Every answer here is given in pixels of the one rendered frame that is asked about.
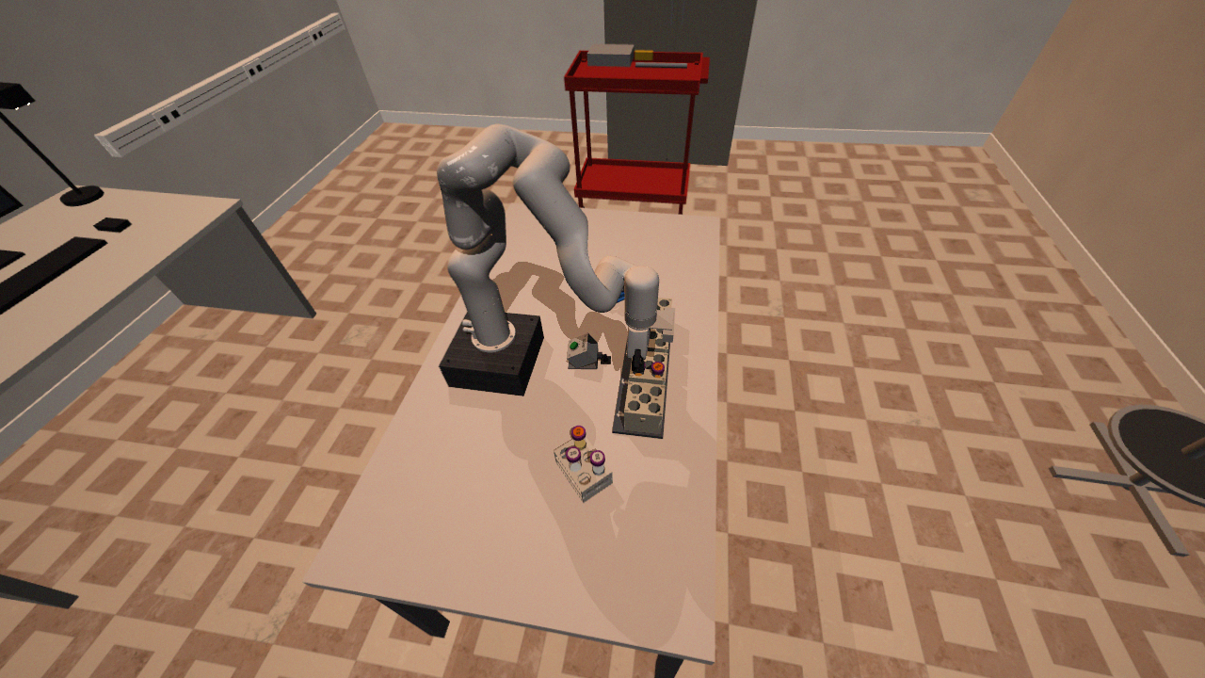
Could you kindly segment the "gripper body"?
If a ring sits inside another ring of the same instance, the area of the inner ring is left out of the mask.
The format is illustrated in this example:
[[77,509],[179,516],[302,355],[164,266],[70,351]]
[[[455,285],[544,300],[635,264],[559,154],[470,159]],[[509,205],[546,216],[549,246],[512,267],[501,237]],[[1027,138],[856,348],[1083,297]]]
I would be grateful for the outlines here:
[[640,353],[642,350],[641,356],[643,360],[646,359],[647,350],[649,350],[649,334],[651,328],[631,328],[628,325],[627,359],[631,359],[635,355],[635,350],[640,350]]

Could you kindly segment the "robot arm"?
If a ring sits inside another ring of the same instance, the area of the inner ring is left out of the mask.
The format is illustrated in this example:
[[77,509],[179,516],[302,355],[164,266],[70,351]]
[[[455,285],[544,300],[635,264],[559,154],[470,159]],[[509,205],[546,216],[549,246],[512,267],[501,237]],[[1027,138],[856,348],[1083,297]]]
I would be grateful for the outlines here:
[[615,309],[624,291],[628,325],[658,328],[662,342],[674,343],[675,308],[657,309],[659,276],[653,267],[602,257],[595,271],[590,269],[588,218],[562,184],[570,172],[568,155],[537,135],[494,124],[437,166],[446,226],[455,244],[447,269],[466,306],[470,320],[463,320],[468,326],[463,331],[471,334],[474,347],[505,350],[516,336],[498,284],[490,279],[490,270],[506,250],[506,212],[501,199],[487,187],[509,167],[519,167],[515,191],[554,238],[563,275],[575,295],[593,312],[606,313]]

